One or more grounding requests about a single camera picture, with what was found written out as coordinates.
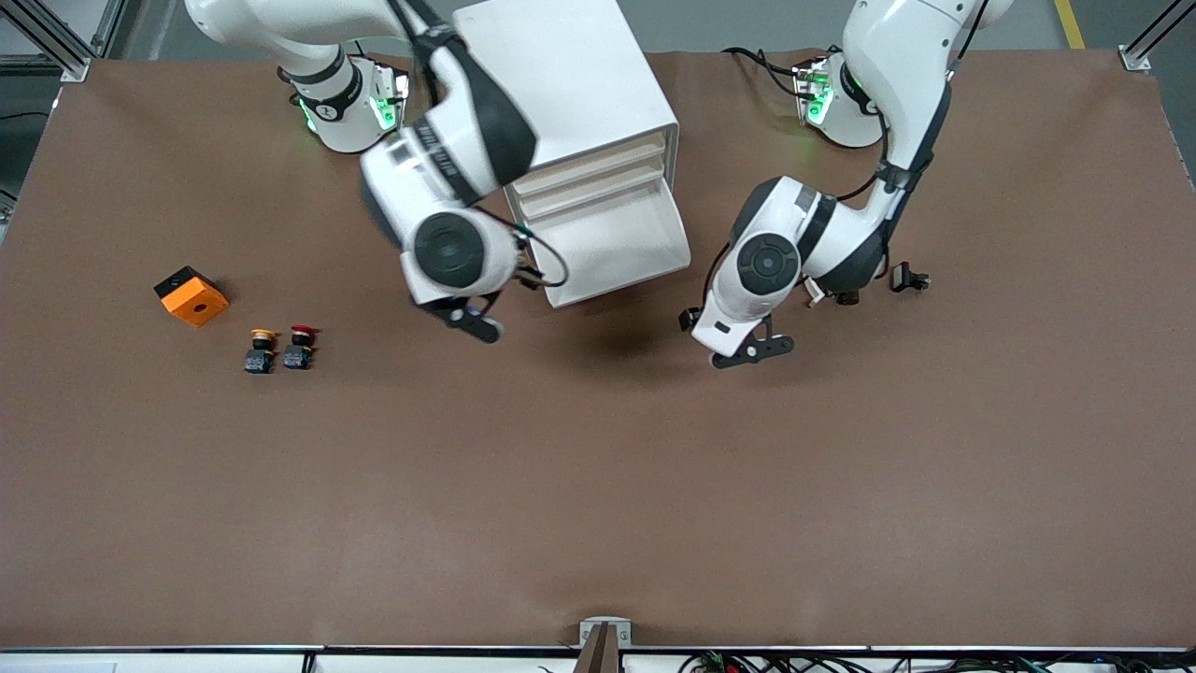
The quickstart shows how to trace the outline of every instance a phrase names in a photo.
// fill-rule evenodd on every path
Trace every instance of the brown tabletop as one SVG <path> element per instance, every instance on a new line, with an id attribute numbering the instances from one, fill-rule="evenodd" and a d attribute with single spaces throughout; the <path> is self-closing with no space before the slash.
<path id="1" fill-rule="evenodd" d="M 66 86 L 0 249 L 0 644 L 1196 640 L 1196 197 L 1155 82 L 969 55 L 893 241 L 933 288 L 795 292 L 797 353 L 716 372 L 675 316 L 748 192 L 877 154 L 742 60 L 651 61 L 692 267 L 512 287 L 494 347 L 409 305 L 270 63 Z M 152 290 L 183 264 L 233 301 L 201 329 Z M 294 322 L 311 372 L 242 372 Z"/>

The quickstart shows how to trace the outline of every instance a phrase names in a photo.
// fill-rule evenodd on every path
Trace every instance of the yellow floor line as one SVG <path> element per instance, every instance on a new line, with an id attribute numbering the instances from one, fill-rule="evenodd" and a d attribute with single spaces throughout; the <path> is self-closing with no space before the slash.
<path id="1" fill-rule="evenodd" d="M 1058 12 L 1058 22 L 1063 24 L 1067 45 L 1072 49 L 1084 49 L 1084 36 L 1080 35 L 1080 24 L 1075 23 L 1072 0 L 1055 0 L 1055 11 Z"/>

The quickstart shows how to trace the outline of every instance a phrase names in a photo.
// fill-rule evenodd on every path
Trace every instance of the floor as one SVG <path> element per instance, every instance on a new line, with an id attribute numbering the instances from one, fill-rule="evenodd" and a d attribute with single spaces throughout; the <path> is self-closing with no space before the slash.
<path id="1" fill-rule="evenodd" d="M 441 13 L 476 0 L 431 0 Z M 1072 0 L 1088 47 L 1116 47 L 1133 39 L 1167 0 Z M 852 2 L 844 0 L 620 0 L 631 30 L 647 51 L 716 51 L 730 45 L 765 50 L 824 45 L 840 38 Z M 209 41 L 191 25 L 182 0 L 142 0 L 129 12 L 116 55 L 126 59 L 257 59 L 258 54 Z M 392 38 L 362 41 L 368 50 L 405 55 Z M 1008 14 L 976 37 L 978 49 L 1067 48 L 1055 0 L 1018 0 Z M 1178 146 L 1196 161 L 1196 19 L 1177 27 L 1152 55 L 1154 77 Z M 47 112 L 57 91 L 53 77 L 0 77 L 0 116 Z M 0 121 L 0 188 L 19 194 L 44 127 L 44 117 Z"/>

